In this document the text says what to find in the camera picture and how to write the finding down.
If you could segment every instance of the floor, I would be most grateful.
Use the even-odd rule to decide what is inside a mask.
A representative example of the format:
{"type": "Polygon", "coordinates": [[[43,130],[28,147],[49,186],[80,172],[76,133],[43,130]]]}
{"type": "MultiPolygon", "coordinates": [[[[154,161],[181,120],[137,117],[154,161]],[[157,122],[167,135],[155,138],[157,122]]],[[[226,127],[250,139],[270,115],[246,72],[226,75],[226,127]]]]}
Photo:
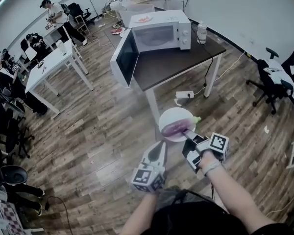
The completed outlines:
{"type": "MultiPolygon", "coordinates": [[[[102,22],[112,23],[112,19],[102,22]]],[[[98,36],[101,45],[109,43],[97,26],[91,28],[91,33],[98,36]]],[[[227,49],[220,75],[241,53],[215,35],[209,36],[227,49]]],[[[43,86],[37,92],[55,104],[61,114],[51,120],[52,111],[43,117],[27,111],[25,122],[36,138],[30,144],[31,158],[18,163],[28,171],[28,184],[65,202],[74,234],[114,235],[142,198],[129,188],[128,182],[145,149],[155,142],[155,126],[145,94],[135,81],[125,89],[114,79],[110,71],[114,52],[111,44],[99,47],[94,41],[80,52],[95,90],[89,91],[72,68],[63,67],[50,76],[48,81],[60,96],[43,86]]],[[[175,107],[176,91],[199,91],[206,69],[207,66],[196,68],[158,87],[155,93],[161,112],[175,107]]],[[[282,209],[294,198],[294,169],[285,169],[294,141],[294,106],[288,99],[279,101],[275,116],[264,101],[252,107],[261,92],[245,84],[248,78],[257,81],[257,69],[252,60],[243,56],[215,82],[208,98],[202,91],[184,107],[202,117],[198,133],[217,132],[230,138],[230,153],[224,165],[267,214],[282,209]]],[[[179,185],[210,195],[209,182],[194,175],[181,149],[182,144],[170,143],[167,186],[179,185]]],[[[218,196],[216,202],[221,204],[218,196]]],[[[26,225],[42,227],[48,234],[70,234],[64,206],[58,200],[50,203],[49,211],[41,217],[25,210],[26,225]]],[[[284,221],[292,206],[269,217],[284,221]]]]}

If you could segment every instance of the dark table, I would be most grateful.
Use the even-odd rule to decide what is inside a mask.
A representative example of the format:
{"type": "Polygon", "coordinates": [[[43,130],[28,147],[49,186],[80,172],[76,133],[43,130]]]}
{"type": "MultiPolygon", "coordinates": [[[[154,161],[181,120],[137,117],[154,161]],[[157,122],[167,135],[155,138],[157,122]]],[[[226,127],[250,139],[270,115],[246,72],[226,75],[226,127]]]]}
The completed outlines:
{"type": "MultiPolygon", "coordinates": [[[[110,29],[106,29],[104,32],[116,48],[121,37],[112,35],[110,29]]],[[[207,75],[205,97],[208,97],[211,92],[222,54],[226,49],[209,37],[207,37],[205,45],[198,44],[196,34],[193,32],[191,41],[191,49],[189,50],[180,50],[179,48],[153,50],[142,52],[138,57],[133,76],[140,88],[146,93],[156,123],[159,121],[160,113],[153,89],[199,65],[211,62],[212,56],[213,63],[207,75]]]]}

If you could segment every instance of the white microwave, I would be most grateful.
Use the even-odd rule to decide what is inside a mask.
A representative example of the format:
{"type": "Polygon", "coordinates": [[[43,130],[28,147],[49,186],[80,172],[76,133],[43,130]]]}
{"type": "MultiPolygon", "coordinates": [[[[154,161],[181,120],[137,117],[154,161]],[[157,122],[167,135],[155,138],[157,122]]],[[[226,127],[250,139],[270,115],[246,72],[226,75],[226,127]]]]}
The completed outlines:
{"type": "Polygon", "coordinates": [[[118,82],[129,87],[140,52],[191,48],[191,22],[182,10],[166,10],[133,15],[111,60],[118,82]]]}

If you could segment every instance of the checkerboard pattern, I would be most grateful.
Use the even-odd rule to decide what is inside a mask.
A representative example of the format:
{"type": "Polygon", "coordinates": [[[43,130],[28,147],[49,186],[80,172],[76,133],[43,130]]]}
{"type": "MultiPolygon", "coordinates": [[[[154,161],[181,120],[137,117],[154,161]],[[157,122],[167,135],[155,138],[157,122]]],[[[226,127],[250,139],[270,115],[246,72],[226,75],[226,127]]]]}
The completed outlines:
{"type": "Polygon", "coordinates": [[[18,219],[16,218],[17,213],[12,204],[0,203],[0,211],[3,215],[3,218],[9,221],[7,230],[10,235],[26,235],[22,228],[22,225],[18,222],[18,219]]]}

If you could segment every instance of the bottle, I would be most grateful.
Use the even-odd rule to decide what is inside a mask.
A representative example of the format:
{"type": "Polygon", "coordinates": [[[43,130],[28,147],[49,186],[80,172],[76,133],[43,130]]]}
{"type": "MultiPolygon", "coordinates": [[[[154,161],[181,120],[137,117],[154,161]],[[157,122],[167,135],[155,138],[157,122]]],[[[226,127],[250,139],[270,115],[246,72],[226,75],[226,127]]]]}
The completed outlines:
{"type": "Polygon", "coordinates": [[[203,22],[199,22],[198,29],[197,29],[197,43],[199,44],[205,44],[206,38],[207,38],[207,26],[204,25],[203,22]]]}

